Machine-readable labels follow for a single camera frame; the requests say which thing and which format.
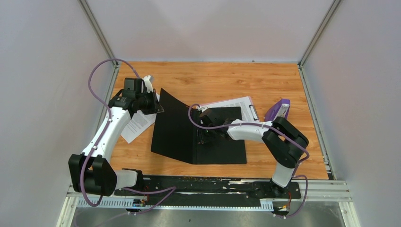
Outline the red folder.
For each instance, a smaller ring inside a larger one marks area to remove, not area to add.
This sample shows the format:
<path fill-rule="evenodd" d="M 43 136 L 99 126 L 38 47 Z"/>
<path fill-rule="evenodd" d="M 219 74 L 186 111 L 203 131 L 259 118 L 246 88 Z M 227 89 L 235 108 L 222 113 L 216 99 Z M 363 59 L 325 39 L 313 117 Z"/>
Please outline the red folder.
<path fill-rule="evenodd" d="M 194 165 L 246 164 L 245 142 L 231 140 L 194 126 L 200 112 L 161 89 L 159 102 L 164 112 L 156 115 L 151 152 Z"/>

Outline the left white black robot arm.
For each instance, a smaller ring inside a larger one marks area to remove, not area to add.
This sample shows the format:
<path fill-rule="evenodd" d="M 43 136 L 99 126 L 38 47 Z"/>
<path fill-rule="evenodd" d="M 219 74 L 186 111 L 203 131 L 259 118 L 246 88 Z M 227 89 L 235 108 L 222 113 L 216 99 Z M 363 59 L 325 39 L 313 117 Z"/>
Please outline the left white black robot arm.
<path fill-rule="evenodd" d="M 153 80 L 151 75 L 142 79 L 126 78 L 124 87 L 109 101 L 109 110 L 94 138 L 81 154 L 69 158 L 74 191 L 110 196 L 115 190 L 126 187 L 133 195 L 144 192 L 145 183 L 140 170 L 125 168 L 114 171 L 109 161 L 120 134 L 134 116 L 163 112 Z"/>

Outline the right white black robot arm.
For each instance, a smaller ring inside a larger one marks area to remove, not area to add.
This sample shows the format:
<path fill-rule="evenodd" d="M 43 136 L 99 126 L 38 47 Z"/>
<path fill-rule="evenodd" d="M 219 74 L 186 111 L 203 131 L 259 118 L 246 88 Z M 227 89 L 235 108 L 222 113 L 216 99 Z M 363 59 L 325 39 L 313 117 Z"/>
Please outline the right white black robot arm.
<path fill-rule="evenodd" d="M 194 125 L 202 132 L 201 141 L 213 137 L 226 140 L 251 140 L 264 143 L 276 160 L 270 191 L 275 197 L 283 197 L 289 191 L 289 183 L 299 164 L 309 157 L 308 138 L 285 117 L 278 116 L 267 122 L 247 122 L 235 118 L 223 118 L 208 108 L 199 115 Z"/>

